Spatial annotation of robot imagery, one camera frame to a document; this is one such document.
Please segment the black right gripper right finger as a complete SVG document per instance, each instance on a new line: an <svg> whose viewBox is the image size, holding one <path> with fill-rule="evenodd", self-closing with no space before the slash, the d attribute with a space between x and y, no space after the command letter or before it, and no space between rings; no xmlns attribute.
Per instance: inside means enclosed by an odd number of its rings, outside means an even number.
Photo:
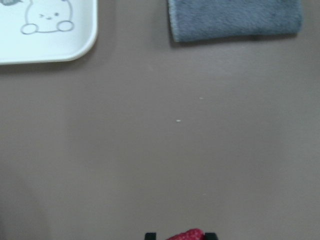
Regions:
<svg viewBox="0 0 320 240"><path fill-rule="evenodd" d="M205 240L218 240L218 236L215 232L206 232L204 234Z"/></svg>

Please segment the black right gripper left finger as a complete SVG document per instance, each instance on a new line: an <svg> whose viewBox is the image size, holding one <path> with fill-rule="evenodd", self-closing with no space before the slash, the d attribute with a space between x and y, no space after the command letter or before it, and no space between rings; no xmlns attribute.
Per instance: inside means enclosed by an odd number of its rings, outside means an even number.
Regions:
<svg viewBox="0 0 320 240"><path fill-rule="evenodd" d="M156 232L147 232L144 235L144 240L157 240L157 233Z"/></svg>

